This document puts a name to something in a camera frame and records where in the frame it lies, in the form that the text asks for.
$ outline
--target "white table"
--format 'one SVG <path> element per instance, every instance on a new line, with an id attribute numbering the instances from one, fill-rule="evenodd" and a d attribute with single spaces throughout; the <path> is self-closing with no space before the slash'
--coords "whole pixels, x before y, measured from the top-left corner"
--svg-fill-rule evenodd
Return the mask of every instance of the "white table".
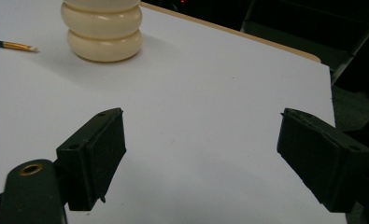
<path id="1" fill-rule="evenodd" d="M 66 41 L 58 0 L 0 1 L 0 192 L 7 173 L 98 112 L 124 110 L 127 153 L 106 196 L 69 223 L 345 223 L 277 153 L 285 107 L 334 124 L 329 69 L 142 7 L 142 49 L 89 63 Z"/>

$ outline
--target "vase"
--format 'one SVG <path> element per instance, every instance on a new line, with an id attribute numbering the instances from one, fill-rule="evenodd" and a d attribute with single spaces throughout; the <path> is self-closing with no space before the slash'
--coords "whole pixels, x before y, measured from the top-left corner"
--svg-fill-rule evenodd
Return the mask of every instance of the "vase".
<path id="1" fill-rule="evenodd" d="M 134 56 L 141 47 L 139 0 L 64 0 L 61 16 L 68 44 L 79 57 L 116 62 Z"/>

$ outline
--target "beige ceramic object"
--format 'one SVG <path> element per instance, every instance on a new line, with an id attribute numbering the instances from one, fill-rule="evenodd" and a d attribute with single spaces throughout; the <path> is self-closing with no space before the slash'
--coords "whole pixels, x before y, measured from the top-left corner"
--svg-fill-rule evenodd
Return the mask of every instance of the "beige ceramic object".
<path id="1" fill-rule="evenodd" d="M 61 15 L 69 28 L 68 44 L 78 56 L 116 62 L 141 47 L 142 14 L 138 0 L 64 0 Z"/>

